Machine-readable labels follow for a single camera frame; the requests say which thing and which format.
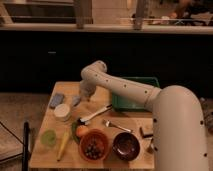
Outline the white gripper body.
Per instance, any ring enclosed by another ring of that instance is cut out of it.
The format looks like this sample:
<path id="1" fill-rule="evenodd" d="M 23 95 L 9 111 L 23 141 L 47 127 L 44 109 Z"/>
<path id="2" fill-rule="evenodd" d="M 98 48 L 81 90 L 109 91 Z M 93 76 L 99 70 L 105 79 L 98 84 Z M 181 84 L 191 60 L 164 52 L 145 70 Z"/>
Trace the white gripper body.
<path id="1" fill-rule="evenodd" d="M 79 84 L 79 95 L 82 100 L 89 100 L 91 96 L 95 93 L 96 91 L 96 86 L 82 80 Z"/>

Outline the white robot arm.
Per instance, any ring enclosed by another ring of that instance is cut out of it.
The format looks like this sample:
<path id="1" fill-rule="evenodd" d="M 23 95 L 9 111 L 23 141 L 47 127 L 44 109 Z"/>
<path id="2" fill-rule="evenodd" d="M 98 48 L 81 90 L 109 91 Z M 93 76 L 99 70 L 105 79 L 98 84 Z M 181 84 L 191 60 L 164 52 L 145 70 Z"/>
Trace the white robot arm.
<path id="1" fill-rule="evenodd" d="M 95 61 L 81 70 L 80 95 L 91 97 L 98 86 L 139 103 L 153 116 L 155 171 L 209 171 L 201 104 L 188 88 L 158 88 L 111 76 Z"/>

